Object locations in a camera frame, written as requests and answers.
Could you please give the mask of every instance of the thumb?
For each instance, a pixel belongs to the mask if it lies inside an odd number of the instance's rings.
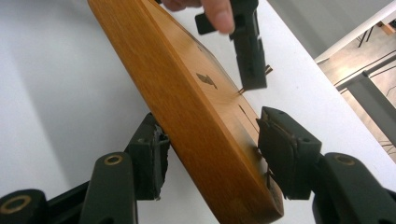
[[[230,34],[235,29],[230,0],[202,0],[205,14],[216,30]]]

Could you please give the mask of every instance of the human hand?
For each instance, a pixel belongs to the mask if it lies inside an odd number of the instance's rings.
[[[180,11],[186,7],[204,7],[205,14],[216,30],[230,34],[234,30],[233,10],[230,0],[162,0],[171,11]]]

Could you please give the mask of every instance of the wooden edge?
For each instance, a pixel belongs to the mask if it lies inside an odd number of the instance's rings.
[[[263,223],[278,219],[283,214],[279,190],[270,192],[258,181],[258,172],[251,172],[202,90],[191,77],[184,76],[189,71],[144,4],[139,0],[89,3],[219,222]],[[208,147],[214,148],[210,154]]]

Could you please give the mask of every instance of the floor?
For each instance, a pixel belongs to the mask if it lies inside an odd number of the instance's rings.
[[[369,41],[365,42],[365,39],[360,48],[358,48],[360,41],[356,39],[335,53],[329,60],[319,64],[320,69],[332,84],[336,85],[337,82],[343,78],[348,77],[363,66],[372,63],[387,54],[389,54],[389,56],[396,54],[396,34],[386,35],[380,27],[375,26]],[[395,65],[396,62],[390,63],[372,74],[372,76],[374,76],[372,77],[374,84],[384,93],[384,95],[387,96],[393,105],[396,105],[396,68],[392,69]],[[381,132],[349,91],[341,91],[340,93],[355,110],[375,139],[396,162],[396,147]]]

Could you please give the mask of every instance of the wood grain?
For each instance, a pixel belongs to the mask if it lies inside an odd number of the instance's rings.
[[[218,221],[281,217],[281,192],[263,177],[257,115],[210,52],[155,2],[90,6]]]

